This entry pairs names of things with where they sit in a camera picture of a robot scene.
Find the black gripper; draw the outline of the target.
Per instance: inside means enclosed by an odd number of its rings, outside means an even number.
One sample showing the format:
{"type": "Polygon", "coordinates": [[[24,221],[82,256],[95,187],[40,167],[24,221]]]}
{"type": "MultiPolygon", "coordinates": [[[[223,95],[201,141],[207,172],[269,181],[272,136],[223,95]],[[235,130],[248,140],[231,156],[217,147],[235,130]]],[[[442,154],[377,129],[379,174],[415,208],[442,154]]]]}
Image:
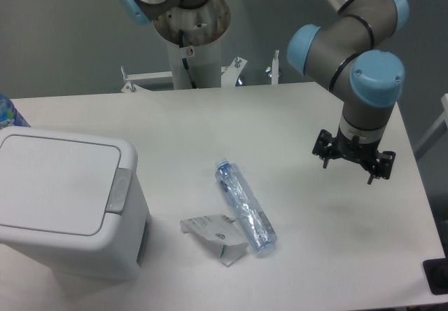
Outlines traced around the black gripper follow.
{"type": "Polygon", "coordinates": [[[389,180],[393,163],[396,158],[394,151],[377,151],[380,139],[371,143],[360,143],[358,139],[348,139],[341,131],[337,136],[322,129],[312,149],[312,154],[323,161],[323,169],[328,167],[330,160],[345,159],[354,163],[363,162],[364,170],[369,172],[367,183],[371,184],[375,179],[389,180]]]}

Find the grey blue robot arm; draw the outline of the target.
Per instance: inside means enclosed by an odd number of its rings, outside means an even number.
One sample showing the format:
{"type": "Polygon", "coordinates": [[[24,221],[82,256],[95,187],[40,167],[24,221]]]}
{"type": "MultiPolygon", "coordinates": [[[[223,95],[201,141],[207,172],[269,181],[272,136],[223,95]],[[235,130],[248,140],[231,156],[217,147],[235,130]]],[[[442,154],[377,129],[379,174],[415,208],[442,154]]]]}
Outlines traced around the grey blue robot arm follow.
{"type": "Polygon", "coordinates": [[[393,53],[377,50],[406,23],[407,0],[327,0],[339,19],[327,28],[305,25],[287,47],[287,60],[343,103],[336,135],[321,130],[312,153],[325,165],[344,159],[369,180],[389,179],[396,154],[378,150],[405,81],[393,53]]]}

